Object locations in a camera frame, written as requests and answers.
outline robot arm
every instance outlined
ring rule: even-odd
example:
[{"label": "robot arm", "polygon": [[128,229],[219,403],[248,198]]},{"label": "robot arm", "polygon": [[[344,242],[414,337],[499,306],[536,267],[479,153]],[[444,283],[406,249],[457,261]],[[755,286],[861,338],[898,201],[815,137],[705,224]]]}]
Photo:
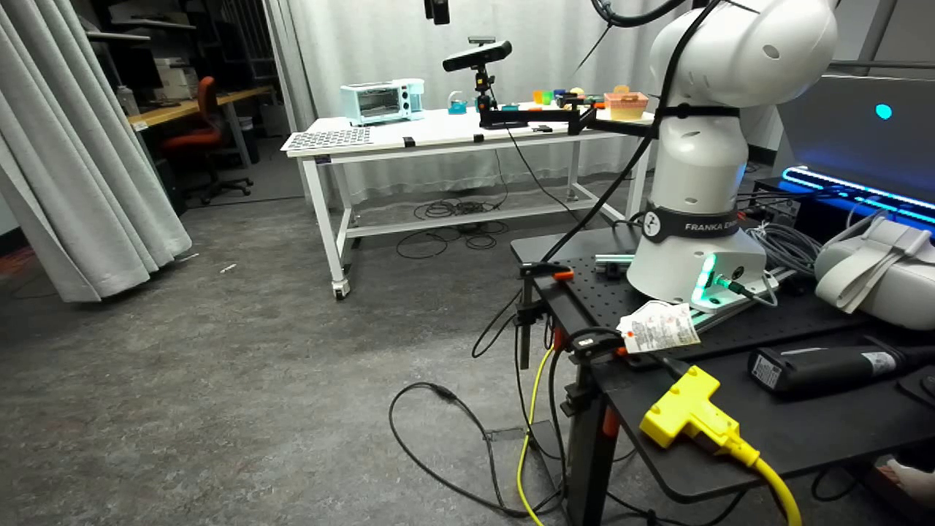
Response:
[{"label": "robot arm", "polygon": [[[701,13],[676,17],[651,46],[661,77]],[[778,105],[810,88],[837,46],[834,0],[718,4],[673,74],[667,105]],[[734,201],[747,144],[739,116],[667,116],[658,124],[658,160],[642,240],[629,281],[650,297],[718,311],[764,290],[765,254],[736,229]]]}]

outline blue light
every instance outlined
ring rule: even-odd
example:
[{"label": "blue light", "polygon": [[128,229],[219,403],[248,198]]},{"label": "blue light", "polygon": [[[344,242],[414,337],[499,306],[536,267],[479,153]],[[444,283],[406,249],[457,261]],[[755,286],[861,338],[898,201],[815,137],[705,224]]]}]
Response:
[{"label": "blue light", "polygon": [[880,119],[892,119],[892,116],[895,116],[895,109],[892,109],[889,103],[880,103],[880,105],[876,105],[876,116],[880,116]]}]

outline orange object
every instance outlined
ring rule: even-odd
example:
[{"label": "orange object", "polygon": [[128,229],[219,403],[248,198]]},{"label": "orange object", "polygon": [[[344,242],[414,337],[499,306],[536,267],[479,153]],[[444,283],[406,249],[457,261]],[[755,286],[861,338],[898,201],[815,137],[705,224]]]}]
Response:
[{"label": "orange object", "polygon": [[575,281],[575,273],[572,270],[556,273],[552,281],[558,283]]},{"label": "orange object", "polygon": [[604,94],[612,119],[622,119],[622,124],[642,119],[645,103],[650,96],[641,90],[631,90],[629,86],[616,86],[613,94]]},{"label": "orange object", "polygon": [[616,414],[613,407],[609,407],[609,410],[604,410],[604,422],[603,422],[603,436],[604,436],[604,438],[616,438],[616,432],[619,432],[619,414]]}]

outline curtain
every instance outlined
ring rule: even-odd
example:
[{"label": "curtain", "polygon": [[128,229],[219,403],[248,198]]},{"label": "curtain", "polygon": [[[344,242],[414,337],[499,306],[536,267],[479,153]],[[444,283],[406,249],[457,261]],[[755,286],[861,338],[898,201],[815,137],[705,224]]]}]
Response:
[{"label": "curtain", "polygon": [[70,0],[0,0],[0,194],[64,300],[189,251]]},{"label": "curtain", "polygon": [[[512,42],[515,52],[492,64],[499,103],[533,99],[540,88],[585,88],[604,94],[626,83],[655,90],[650,78],[650,45],[670,20],[642,30],[613,30],[598,52],[575,69],[604,24],[591,0],[451,0],[451,26],[432,26],[420,0],[267,0],[268,33],[280,68],[292,129],[308,129],[315,116],[340,115],[343,83],[423,78],[427,109],[444,109],[454,90],[473,99],[473,74],[444,74],[444,55],[471,49],[471,10],[495,13],[489,26]],[[616,0],[626,15],[661,7],[661,0]],[[522,148],[540,178],[616,173],[629,160],[635,141],[603,141],[582,147],[582,167],[569,167],[572,147]],[[391,197],[413,191],[464,191],[525,182],[530,173],[515,153],[473,153],[454,157],[391,160],[343,167],[350,198]]]}]

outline white device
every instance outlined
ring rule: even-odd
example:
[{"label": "white device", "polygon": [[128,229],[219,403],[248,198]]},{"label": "white device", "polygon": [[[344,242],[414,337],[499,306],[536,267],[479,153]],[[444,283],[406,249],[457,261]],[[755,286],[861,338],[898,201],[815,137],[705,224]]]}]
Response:
[{"label": "white device", "polygon": [[[807,90],[837,49],[837,0],[718,4],[686,45],[670,105],[778,105]],[[701,13],[676,17],[651,45],[651,74]],[[768,293],[765,251],[734,221],[747,144],[739,116],[667,116],[658,134],[651,207],[629,270],[650,297],[718,311],[739,283]]]},{"label": "white device", "polygon": [[423,110],[423,78],[394,78],[387,86],[343,86],[343,109],[350,126],[413,119]]}]

